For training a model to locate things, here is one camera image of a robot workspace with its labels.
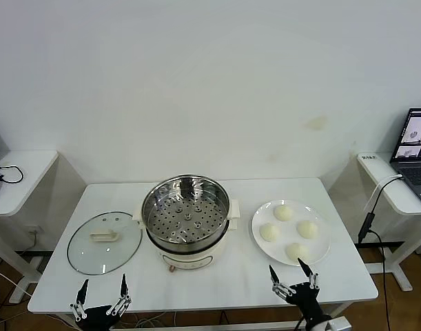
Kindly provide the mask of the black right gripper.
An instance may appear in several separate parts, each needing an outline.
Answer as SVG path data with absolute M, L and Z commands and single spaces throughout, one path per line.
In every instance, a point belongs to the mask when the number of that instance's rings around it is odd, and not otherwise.
M 311 268 L 301 259 L 298 262 L 302 271 L 308 278 L 308 282 L 298 283 L 296 285 L 287 285 L 278 278 L 275 270 L 269 265 L 271 275 L 272 291 L 278 297 L 286 297 L 285 301 L 296 305 L 306 321 L 328 321 L 331 317 L 325 314 L 320 307 L 317 296 L 319 293 L 319 274 L 313 272 Z

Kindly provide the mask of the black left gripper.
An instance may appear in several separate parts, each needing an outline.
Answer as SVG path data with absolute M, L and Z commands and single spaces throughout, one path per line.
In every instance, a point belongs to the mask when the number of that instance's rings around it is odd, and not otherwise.
M 126 275 L 121 279 L 120 297 L 114 305 L 102 305 L 84 309 L 89 280 L 83 282 L 77 292 L 76 300 L 70 304 L 70 309 L 77 326 L 84 331 L 108 331 L 116 325 L 132 302 L 126 281 Z

